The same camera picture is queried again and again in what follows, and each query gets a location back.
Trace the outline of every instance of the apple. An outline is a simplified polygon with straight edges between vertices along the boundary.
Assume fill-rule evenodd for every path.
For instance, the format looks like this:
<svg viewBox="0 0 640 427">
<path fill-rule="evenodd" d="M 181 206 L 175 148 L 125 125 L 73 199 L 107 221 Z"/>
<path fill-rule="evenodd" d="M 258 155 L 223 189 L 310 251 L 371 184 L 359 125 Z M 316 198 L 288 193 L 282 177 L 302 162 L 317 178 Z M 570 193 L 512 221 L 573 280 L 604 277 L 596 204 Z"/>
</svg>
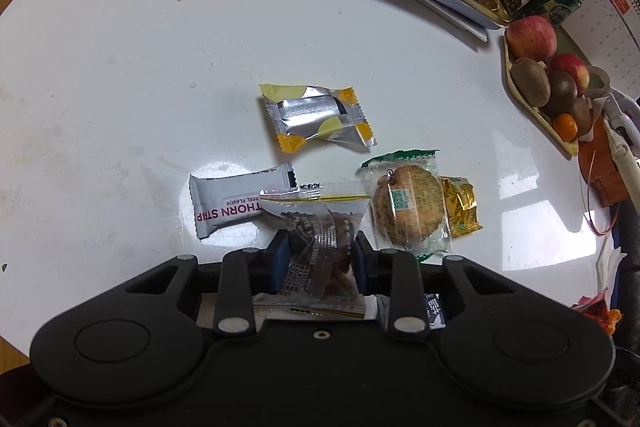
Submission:
<svg viewBox="0 0 640 427">
<path fill-rule="evenodd" d="M 549 62 L 549 69 L 569 73 L 574 79 L 575 86 L 578 88 L 578 96 L 582 96 L 589 87 L 589 70 L 578 55 L 572 53 L 556 55 L 551 59 L 551 62 Z"/>
<path fill-rule="evenodd" d="M 509 24 L 504 33 L 509 50 L 516 58 L 545 62 L 556 54 L 558 41 L 551 23 L 540 15 L 530 15 Z"/>
</svg>

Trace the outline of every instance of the qr code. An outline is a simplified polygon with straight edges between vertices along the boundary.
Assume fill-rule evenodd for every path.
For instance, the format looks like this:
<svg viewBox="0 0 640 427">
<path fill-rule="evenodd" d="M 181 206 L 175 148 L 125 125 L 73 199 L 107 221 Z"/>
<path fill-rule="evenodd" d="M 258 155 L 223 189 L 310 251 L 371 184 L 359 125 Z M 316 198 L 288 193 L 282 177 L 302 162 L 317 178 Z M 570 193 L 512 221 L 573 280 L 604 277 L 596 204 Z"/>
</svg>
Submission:
<svg viewBox="0 0 640 427">
<path fill-rule="evenodd" d="M 391 200 L 394 204 L 394 210 L 406 210 L 409 208 L 409 203 L 406 197 L 406 190 L 392 190 Z"/>
</svg>

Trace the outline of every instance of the white round table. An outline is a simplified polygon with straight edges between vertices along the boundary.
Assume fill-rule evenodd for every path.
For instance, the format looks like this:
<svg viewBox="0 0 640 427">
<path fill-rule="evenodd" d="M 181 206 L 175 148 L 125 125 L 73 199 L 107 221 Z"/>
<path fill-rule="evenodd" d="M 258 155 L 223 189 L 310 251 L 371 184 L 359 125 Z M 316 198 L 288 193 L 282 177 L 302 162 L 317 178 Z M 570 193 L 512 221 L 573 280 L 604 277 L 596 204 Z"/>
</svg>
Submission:
<svg viewBox="0 0 640 427">
<path fill-rule="evenodd" d="M 168 258 L 268 244 L 263 220 L 197 240 L 187 188 L 190 172 L 283 160 L 263 82 L 354 86 L 377 137 L 367 153 L 306 147 L 290 157 L 299 182 L 438 148 L 484 226 L 455 253 L 568 305 L 594 295 L 577 161 L 509 99 L 501 39 L 414 0 L 14 0 L 0 16 L 0 335 L 27 353 L 54 315 Z"/>
</svg>

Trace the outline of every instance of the kiwi fruit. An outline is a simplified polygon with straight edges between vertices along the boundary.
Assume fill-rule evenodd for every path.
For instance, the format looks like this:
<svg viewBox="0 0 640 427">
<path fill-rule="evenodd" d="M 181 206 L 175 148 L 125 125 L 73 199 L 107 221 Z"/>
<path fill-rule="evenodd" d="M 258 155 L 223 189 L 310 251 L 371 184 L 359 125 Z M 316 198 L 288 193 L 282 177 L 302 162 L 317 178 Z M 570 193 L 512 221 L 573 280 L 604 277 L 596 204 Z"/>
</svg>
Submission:
<svg viewBox="0 0 640 427">
<path fill-rule="evenodd" d="M 587 134 L 591 129 L 591 113 L 589 112 L 589 105 L 585 97 L 579 96 L 575 99 L 569 114 L 574 118 L 578 126 L 577 137 L 579 138 Z"/>
<path fill-rule="evenodd" d="M 535 60 L 518 58 L 511 66 L 511 80 L 530 106 L 542 107 L 549 101 L 551 88 L 545 68 Z"/>
<path fill-rule="evenodd" d="M 542 111 L 550 118 L 564 112 L 568 113 L 578 98 L 578 88 L 574 78 L 564 71 L 549 71 L 547 78 L 551 87 L 551 96 Z"/>
</svg>

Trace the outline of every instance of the candy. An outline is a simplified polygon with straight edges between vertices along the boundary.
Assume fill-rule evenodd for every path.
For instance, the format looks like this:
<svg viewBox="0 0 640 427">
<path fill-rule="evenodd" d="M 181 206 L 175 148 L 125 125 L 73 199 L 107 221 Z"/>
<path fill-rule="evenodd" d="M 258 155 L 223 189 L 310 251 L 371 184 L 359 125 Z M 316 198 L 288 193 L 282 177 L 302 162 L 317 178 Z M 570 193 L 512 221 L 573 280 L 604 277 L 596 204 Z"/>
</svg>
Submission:
<svg viewBox="0 0 640 427">
<path fill-rule="evenodd" d="M 313 139 L 376 144 L 353 87 L 260 84 L 260 91 L 283 152 L 296 152 Z"/>
<path fill-rule="evenodd" d="M 476 216 L 474 188 L 466 178 L 442 178 L 452 237 L 460 237 L 482 229 Z"/>
</svg>

